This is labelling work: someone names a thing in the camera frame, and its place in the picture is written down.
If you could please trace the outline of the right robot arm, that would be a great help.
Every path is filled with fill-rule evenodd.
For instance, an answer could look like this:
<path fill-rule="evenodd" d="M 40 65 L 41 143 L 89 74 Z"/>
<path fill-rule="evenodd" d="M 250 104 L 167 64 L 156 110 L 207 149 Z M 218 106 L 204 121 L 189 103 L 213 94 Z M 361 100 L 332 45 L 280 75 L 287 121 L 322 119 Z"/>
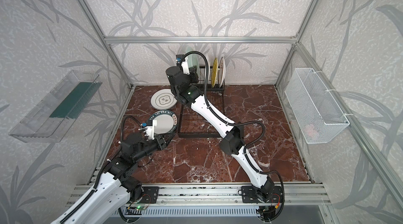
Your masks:
<path fill-rule="evenodd" d="M 208 60 L 204 54 L 198 51 L 191 51 L 184 55 L 177 56 L 177 65 L 169 67 L 166 75 L 171 85 L 171 92 L 175 99 L 183 105 L 190 107 L 193 111 L 207 120 L 222 137 L 219 146 L 227 155 L 232 156 L 248 175 L 256 197 L 263 203 L 271 200 L 275 184 L 270 178 L 270 174 L 277 174 L 281 180 L 281 175 L 277 171 L 264 172 L 250 154 L 248 148 L 261 140 L 266 132 L 264 124 L 260 121 L 249 121 L 236 123 L 224 116 L 207 99 L 207 82 L 209 69 L 205 70 L 205 80 L 203 90 L 200 90 L 197 72 L 186 68 L 188 63 L 186 58 L 191 55 L 199 55 L 207 64 Z M 254 141 L 246 144 L 243 139 L 243 126 L 249 124 L 259 124 L 262 128 L 261 135 Z"/>

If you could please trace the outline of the large white orange sunburst plate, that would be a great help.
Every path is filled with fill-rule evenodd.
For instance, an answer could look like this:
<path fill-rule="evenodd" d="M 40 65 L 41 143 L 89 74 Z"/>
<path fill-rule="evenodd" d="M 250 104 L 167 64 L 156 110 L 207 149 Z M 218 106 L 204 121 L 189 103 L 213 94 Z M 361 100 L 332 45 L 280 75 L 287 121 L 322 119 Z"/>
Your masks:
<path fill-rule="evenodd" d="M 208 56 L 206 56 L 207 58 L 207 66 L 206 66 L 206 70 L 207 70 L 207 86 L 209 86 L 211 84 L 211 60 Z"/>

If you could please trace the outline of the yellow green woven plate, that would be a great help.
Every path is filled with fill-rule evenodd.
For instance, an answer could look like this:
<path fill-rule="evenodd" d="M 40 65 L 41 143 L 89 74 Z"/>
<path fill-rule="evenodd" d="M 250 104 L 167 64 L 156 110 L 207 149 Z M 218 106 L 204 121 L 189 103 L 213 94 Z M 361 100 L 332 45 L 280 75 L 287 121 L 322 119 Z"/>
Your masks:
<path fill-rule="evenodd" d="M 211 87 L 215 88 L 216 82 L 218 80 L 218 58 L 214 59 L 213 66 L 212 66 L 212 76 L 211 76 Z"/>

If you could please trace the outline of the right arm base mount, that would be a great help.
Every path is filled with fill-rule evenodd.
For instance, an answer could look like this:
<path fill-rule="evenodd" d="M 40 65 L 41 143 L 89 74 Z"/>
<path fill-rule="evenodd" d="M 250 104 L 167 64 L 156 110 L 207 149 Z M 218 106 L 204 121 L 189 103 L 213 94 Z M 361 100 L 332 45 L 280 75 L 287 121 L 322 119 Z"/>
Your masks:
<path fill-rule="evenodd" d="M 241 186 L 241 189 L 238 191 L 238 194 L 242 197 L 243 203 L 263 203 L 263 201 L 261 201 L 258 198 L 252 186 Z M 275 186 L 270 198 L 265 203 L 281 204 L 282 203 L 281 196 L 283 196 L 282 187 Z"/>

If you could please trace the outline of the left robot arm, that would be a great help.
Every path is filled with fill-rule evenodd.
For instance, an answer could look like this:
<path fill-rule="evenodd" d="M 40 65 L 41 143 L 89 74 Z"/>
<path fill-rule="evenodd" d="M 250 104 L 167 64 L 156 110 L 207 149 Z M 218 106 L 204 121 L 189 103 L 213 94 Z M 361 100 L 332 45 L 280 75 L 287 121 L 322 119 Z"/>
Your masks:
<path fill-rule="evenodd" d="M 101 224 L 128 202 L 143 195 L 142 183 L 132 177 L 139 161 L 164 150 L 175 136 L 176 118 L 149 119 L 138 132 L 121 138 L 120 148 L 90 187 L 56 224 Z"/>

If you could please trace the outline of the small white orange sunburst plate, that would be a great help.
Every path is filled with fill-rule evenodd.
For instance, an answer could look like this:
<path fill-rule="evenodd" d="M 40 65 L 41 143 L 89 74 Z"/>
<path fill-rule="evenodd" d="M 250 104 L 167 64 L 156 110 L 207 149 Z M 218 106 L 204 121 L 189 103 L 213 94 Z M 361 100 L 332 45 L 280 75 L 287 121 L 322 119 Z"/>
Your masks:
<path fill-rule="evenodd" d="M 226 74 L 225 58 L 222 57 L 219 63 L 219 75 L 218 75 L 219 88 L 221 88 L 224 84 L 225 74 Z"/>

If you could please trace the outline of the mint green flower plate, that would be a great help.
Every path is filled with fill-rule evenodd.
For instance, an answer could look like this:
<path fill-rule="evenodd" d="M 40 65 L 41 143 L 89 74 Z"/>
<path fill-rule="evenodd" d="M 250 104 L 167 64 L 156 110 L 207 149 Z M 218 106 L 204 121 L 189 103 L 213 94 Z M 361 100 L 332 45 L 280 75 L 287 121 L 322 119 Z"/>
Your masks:
<path fill-rule="evenodd" d="M 192 52 L 193 49 L 190 46 L 187 46 L 186 48 L 186 53 Z M 191 54 L 186 57 L 188 67 L 196 67 L 196 70 L 199 70 L 199 61 L 198 61 L 198 55 L 197 54 Z"/>

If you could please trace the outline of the white plate green lettered rim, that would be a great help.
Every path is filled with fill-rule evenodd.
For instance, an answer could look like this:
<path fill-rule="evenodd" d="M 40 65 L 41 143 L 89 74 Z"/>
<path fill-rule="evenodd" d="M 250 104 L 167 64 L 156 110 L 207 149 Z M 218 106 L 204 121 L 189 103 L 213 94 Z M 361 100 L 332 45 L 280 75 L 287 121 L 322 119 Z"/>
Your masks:
<path fill-rule="evenodd" d="M 170 110 L 157 111 L 148 120 L 157 120 L 155 135 L 172 133 L 177 127 L 177 116 Z"/>

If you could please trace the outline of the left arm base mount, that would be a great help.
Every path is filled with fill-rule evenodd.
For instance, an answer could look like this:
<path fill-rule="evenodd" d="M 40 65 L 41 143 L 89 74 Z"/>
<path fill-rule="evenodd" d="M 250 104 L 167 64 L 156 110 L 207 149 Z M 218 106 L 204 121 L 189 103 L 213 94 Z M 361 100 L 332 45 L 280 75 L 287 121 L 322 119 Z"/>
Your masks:
<path fill-rule="evenodd" d="M 131 191 L 130 203 L 156 204 L 159 189 L 158 186 L 137 187 Z"/>

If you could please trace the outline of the white plate grey flower outline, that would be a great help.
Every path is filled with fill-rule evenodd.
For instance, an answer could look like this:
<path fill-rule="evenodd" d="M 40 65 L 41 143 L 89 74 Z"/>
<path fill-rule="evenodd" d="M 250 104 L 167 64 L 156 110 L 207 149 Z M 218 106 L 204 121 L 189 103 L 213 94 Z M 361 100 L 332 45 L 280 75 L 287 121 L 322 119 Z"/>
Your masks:
<path fill-rule="evenodd" d="M 170 89 L 157 91 L 151 98 L 151 106 L 157 110 L 169 110 L 177 104 Z"/>

